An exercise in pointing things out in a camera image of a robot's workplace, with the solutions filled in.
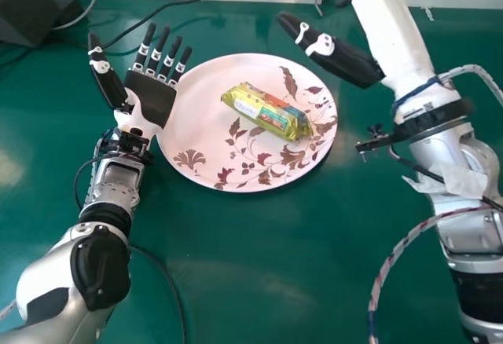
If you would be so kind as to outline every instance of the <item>black bracket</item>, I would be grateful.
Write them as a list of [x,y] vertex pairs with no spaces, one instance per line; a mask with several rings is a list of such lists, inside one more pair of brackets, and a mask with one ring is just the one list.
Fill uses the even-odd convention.
[[370,152],[377,148],[409,140],[411,137],[417,136],[425,130],[430,130],[452,120],[460,119],[474,111],[473,103],[463,98],[406,120],[400,125],[395,125],[393,131],[389,134],[385,134],[382,131],[381,124],[376,124],[368,128],[373,139],[367,142],[358,142],[355,147],[357,152],[363,155],[365,152]]
[[154,156],[147,150],[149,140],[142,137],[141,130],[138,128],[132,128],[130,132],[116,130],[116,134],[119,135],[117,140],[104,140],[101,142],[101,153],[124,152],[139,158],[146,166],[153,164]]

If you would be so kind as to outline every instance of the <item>blue cable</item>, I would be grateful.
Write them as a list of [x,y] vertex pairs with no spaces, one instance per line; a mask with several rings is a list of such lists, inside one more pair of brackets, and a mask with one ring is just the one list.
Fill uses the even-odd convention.
[[418,86],[416,89],[412,90],[410,93],[404,95],[400,99],[396,100],[393,105],[391,106],[391,115],[393,117],[396,116],[396,112],[400,108],[400,106],[404,103],[406,103],[410,98],[415,97],[417,94],[422,93],[425,91],[428,87],[431,85],[435,85],[436,83],[442,84],[442,81],[440,80],[440,77],[437,75],[435,77],[431,77],[425,84]]

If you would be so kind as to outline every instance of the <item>black cable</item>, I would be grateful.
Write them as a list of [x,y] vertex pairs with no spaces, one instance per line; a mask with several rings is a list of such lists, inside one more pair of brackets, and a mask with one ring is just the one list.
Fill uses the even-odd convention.
[[108,158],[115,158],[115,157],[120,157],[121,155],[119,154],[105,154],[104,156],[96,157],[93,159],[90,159],[89,161],[86,161],[85,163],[82,164],[81,167],[77,170],[77,173],[75,174],[75,177],[73,179],[73,196],[75,197],[75,202],[77,203],[77,207],[79,207],[79,210],[82,210],[83,205],[80,203],[79,199],[79,179],[80,175],[84,171],[86,167],[88,167],[90,164],[102,161],[103,159],[108,159]]
[[[104,132],[101,135],[101,139],[102,140],[105,139],[110,134],[111,131],[112,130],[108,130],[108,131]],[[77,173],[75,174],[75,178],[73,180],[73,193],[75,196],[75,202],[77,203],[79,210],[82,210],[82,208],[83,208],[82,204],[80,203],[80,199],[79,199],[79,191],[78,191],[79,179],[80,179],[80,175],[82,174],[84,169],[92,163],[102,161],[103,159],[115,158],[118,156],[121,156],[121,155],[105,154],[104,156],[92,158],[92,159],[86,161],[85,163],[83,163],[82,166],[77,170]],[[180,296],[180,293],[178,292],[178,289],[176,288],[176,284],[174,283],[173,277],[169,273],[167,267],[154,254],[152,254],[151,252],[149,252],[145,248],[140,247],[138,245],[135,245],[133,243],[130,243],[130,247],[133,250],[137,251],[138,253],[144,255],[147,259],[149,259],[152,263],[154,263],[154,265],[156,265],[157,268],[159,269],[159,271],[161,271],[161,273],[164,275],[164,278],[166,279],[167,283],[170,286],[171,292],[173,293],[174,299],[176,301],[176,306],[178,309],[178,314],[180,315],[180,322],[181,322],[181,326],[182,326],[182,344],[187,344],[187,338],[188,338],[187,318],[185,316],[185,310],[183,309],[182,297]]]
[[6,67],[8,65],[14,64],[17,61],[23,60],[33,49],[26,49],[24,52],[20,53],[16,57],[13,57],[11,60],[5,61],[0,64],[0,68]]
[[159,7],[158,9],[154,10],[152,13],[150,13],[148,16],[146,16],[144,19],[140,20],[137,24],[134,24],[133,26],[129,27],[127,30],[125,30],[124,32],[120,33],[119,35],[117,35],[114,39],[112,39],[110,42],[106,43],[103,45],[103,49],[107,49],[111,46],[113,46],[114,44],[116,44],[120,39],[122,39],[123,37],[125,37],[126,35],[128,35],[129,33],[131,33],[132,31],[136,30],[137,28],[139,28],[140,26],[142,26],[145,22],[147,22],[148,20],[152,19],[154,16],[156,16],[159,12],[161,12],[162,10],[165,10],[166,8],[170,8],[172,6],[178,6],[178,5],[188,5],[188,4],[193,4],[195,2],[199,2],[199,1],[202,1],[202,0],[180,0],[180,1],[176,1],[176,2],[170,2],[170,3],[167,3],[167,4],[164,4],[162,5],[161,7]]
[[[443,185],[446,183],[445,179],[443,177],[441,177],[440,175],[432,173],[430,170],[422,167],[421,165],[399,156],[398,153],[393,149],[392,145],[390,145],[390,154],[393,159],[397,160],[402,165],[405,165],[408,168],[410,168],[414,171],[417,171],[420,174],[426,175],[427,177],[430,177],[431,179],[437,181],[438,183],[442,183]],[[489,199],[486,196],[483,196],[482,199],[480,199],[480,201],[487,204],[488,206],[490,206],[493,209],[496,209],[496,210],[499,210],[500,212],[503,212],[502,205],[496,203],[494,200]]]
[[147,259],[149,259],[154,265],[157,266],[159,271],[164,275],[167,283],[170,286],[171,292],[173,293],[174,299],[176,300],[176,306],[178,308],[178,314],[180,315],[180,323],[182,326],[182,343],[187,344],[187,319],[185,316],[185,310],[183,309],[182,297],[176,288],[176,284],[174,283],[173,277],[167,270],[167,267],[164,263],[162,263],[154,254],[147,251],[145,248],[139,247],[135,244],[130,244],[130,247],[133,250],[136,250],[138,253],[144,255]]

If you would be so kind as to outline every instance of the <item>black box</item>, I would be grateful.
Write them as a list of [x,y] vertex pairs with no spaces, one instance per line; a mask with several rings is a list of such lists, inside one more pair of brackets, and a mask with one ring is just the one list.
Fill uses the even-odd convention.
[[0,40],[37,47],[59,15],[53,0],[0,0]]

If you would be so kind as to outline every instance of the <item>table surface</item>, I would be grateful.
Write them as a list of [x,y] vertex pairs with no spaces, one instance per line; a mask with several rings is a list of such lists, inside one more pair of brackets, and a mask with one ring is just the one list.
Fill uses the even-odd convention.
[[[88,70],[86,52],[56,42],[84,43],[88,28],[103,42],[155,9],[155,0],[99,0],[88,24],[0,70],[0,306],[15,296],[23,269],[76,221],[75,171],[96,140],[114,125]],[[305,58],[276,24],[288,10],[357,46],[365,36],[351,8],[201,2],[175,7],[155,22],[169,24],[192,45],[189,67],[230,53],[270,53],[314,71],[338,104],[339,132],[321,167],[277,190],[237,195],[184,179],[153,147],[156,164],[145,175],[132,241],[169,267],[189,318],[189,342],[363,343],[374,277],[392,247],[431,215],[427,199],[402,179],[412,176],[378,152],[363,163],[354,150],[366,127],[390,128],[390,90],[367,91],[341,82]],[[433,9],[435,21],[413,10],[438,71],[484,66],[503,85],[503,12]],[[124,76],[143,26],[111,49]],[[22,50],[0,48],[0,64]],[[502,108],[475,76],[456,80],[474,100],[478,137],[503,156]],[[407,152],[406,145],[399,150]],[[85,189],[87,180],[83,180]],[[130,294],[105,330],[104,344],[179,343],[173,295],[148,260],[130,264]],[[17,313],[0,331],[21,324]],[[384,288],[379,333],[383,343],[463,342],[457,300],[434,232],[415,243]]]

